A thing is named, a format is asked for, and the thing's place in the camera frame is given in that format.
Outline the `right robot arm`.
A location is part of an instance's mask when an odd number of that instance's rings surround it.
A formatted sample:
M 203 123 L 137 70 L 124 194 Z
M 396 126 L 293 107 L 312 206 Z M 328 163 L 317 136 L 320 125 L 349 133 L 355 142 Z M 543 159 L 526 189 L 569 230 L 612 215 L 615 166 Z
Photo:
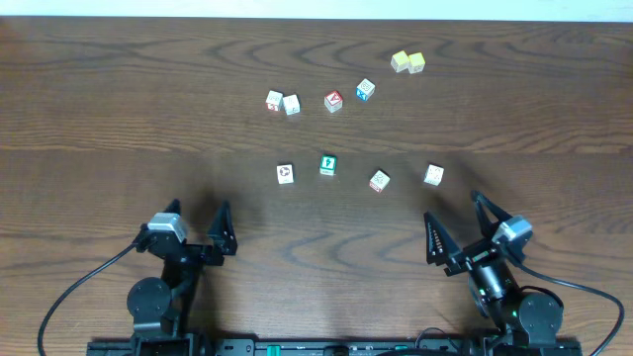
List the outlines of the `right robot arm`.
M 439 219 L 426 212 L 426 262 L 442 266 L 448 277 L 469 274 L 469 289 L 480 314 L 497 327 L 495 336 L 482 338 L 485 354 L 497 349 L 541 352 L 556 347 L 563 302 L 549 290 L 519 286 L 508 268 L 522 265 L 531 223 L 507 213 L 478 191 L 471 193 L 471 199 L 483 238 L 462 248 Z

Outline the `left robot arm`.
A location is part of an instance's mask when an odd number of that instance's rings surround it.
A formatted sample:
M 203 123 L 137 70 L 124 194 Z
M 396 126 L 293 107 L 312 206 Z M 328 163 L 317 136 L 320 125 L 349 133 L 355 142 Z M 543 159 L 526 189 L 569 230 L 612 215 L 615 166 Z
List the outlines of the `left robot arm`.
M 224 201 L 207 232 L 208 244 L 187 241 L 188 227 L 179 200 L 140 228 L 136 250 L 163 261 L 162 274 L 137 282 L 127 307 L 134 319 L 135 355 L 213 355 L 215 347 L 201 332 L 188 329 L 199 278 L 205 267 L 222 266 L 237 251 L 230 205 Z

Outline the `white block dragonfly picture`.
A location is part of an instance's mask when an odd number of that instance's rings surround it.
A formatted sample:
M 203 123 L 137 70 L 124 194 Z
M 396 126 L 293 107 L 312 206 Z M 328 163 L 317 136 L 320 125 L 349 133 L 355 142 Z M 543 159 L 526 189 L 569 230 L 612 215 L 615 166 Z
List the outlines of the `white block dragonfly picture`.
M 438 186 L 442 181 L 443 173 L 443 167 L 429 164 L 424 174 L 423 182 L 429 185 Z

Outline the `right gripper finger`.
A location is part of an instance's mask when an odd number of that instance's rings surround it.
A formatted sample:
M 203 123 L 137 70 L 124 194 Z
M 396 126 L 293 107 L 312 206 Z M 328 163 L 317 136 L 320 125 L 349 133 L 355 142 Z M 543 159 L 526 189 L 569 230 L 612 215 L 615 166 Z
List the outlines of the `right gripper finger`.
M 473 190 L 471 192 L 471 200 L 475 205 L 475 212 L 483 237 L 493 237 L 500 224 L 512 218 L 512 215 L 494 204 L 479 191 Z M 495 222 L 489 219 L 488 212 L 497 219 Z
M 444 225 L 431 212 L 426 212 L 423 217 L 426 231 L 426 262 L 449 265 L 461 260 L 463 251 Z

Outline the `white block soccer ball picture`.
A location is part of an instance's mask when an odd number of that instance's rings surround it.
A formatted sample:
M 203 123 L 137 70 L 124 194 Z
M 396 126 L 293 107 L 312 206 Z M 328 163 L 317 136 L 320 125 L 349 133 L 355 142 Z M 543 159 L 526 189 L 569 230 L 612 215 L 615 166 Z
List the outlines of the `white block soccer ball picture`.
M 294 170 L 292 164 L 283 164 L 276 167 L 277 179 L 280 185 L 294 182 Z

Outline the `white block red edge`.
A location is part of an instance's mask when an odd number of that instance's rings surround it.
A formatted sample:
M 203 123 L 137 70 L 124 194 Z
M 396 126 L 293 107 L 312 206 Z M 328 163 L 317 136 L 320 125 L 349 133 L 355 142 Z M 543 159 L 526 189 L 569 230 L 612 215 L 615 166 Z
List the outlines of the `white block red edge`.
M 377 193 L 381 193 L 385 187 L 390 183 L 390 176 L 386 174 L 381 169 L 378 169 L 375 174 L 371 177 L 369 181 L 369 186 L 376 191 Z

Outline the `green edged alphabet block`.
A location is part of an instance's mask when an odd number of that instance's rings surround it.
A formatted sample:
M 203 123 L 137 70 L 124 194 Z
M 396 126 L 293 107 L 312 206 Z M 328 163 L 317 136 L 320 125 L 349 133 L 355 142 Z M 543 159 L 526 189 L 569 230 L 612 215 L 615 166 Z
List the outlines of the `green edged alphabet block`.
M 321 175 L 334 176 L 337 158 L 333 155 L 324 154 L 320 159 L 319 173 Z

